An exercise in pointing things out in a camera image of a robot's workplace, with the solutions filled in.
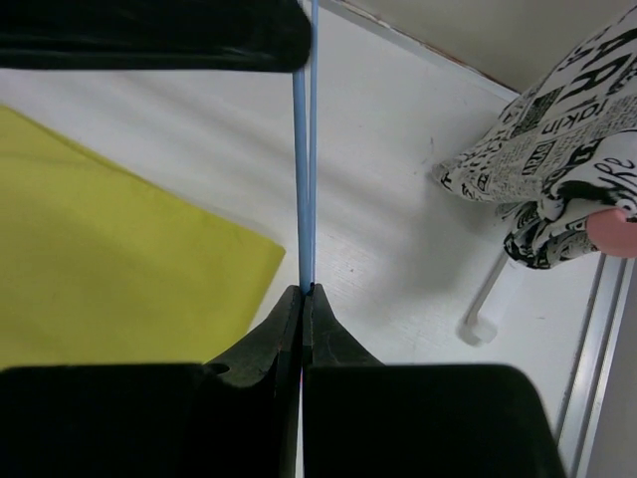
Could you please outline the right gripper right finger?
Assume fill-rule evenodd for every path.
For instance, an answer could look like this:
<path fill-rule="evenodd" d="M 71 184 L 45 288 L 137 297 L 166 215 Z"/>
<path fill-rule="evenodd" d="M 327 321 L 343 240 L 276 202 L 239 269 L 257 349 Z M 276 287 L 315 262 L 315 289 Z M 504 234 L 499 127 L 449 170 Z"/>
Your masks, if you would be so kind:
<path fill-rule="evenodd" d="M 303 311 L 303 446 L 309 477 L 561 477 L 539 395 L 497 363 L 375 358 L 321 285 Z"/>

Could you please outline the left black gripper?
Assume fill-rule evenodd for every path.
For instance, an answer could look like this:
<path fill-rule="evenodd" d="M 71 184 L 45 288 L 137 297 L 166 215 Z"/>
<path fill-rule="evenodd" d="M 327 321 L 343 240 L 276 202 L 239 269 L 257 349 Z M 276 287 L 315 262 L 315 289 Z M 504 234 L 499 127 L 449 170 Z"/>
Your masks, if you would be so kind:
<path fill-rule="evenodd" d="M 311 22 L 297 1 L 1 4 L 1 65 L 8 69 L 292 73 L 311 49 Z"/>

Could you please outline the yellow trousers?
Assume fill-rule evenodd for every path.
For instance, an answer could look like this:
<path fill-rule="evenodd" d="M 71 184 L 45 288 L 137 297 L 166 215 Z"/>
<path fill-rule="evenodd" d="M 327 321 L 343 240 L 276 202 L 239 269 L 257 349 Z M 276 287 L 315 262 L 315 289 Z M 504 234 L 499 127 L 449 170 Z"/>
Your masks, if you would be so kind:
<path fill-rule="evenodd" d="M 1 111 L 1 364 L 203 362 L 247 333 L 282 246 Z"/>

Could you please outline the light blue wire hanger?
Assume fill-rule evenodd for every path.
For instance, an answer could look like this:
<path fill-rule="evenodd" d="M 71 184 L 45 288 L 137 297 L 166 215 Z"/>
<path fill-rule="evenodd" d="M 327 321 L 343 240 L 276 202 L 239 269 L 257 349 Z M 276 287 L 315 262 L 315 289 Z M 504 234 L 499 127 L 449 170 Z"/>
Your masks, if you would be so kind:
<path fill-rule="evenodd" d="M 310 106 L 306 69 L 293 73 L 294 147 L 297 197 L 299 285 L 308 294 L 316 279 L 318 177 L 318 54 L 319 2 L 311 2 Z"/>

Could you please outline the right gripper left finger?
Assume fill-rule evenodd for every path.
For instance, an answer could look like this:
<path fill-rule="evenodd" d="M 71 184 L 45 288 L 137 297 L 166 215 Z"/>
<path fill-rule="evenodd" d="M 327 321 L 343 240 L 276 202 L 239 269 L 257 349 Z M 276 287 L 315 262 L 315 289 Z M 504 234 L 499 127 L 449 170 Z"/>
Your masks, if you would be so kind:
<path fill-rule="evenodd" d="M 303 295 L 208 362 L 1 374 L 5 477 L 292 477 Z"/>

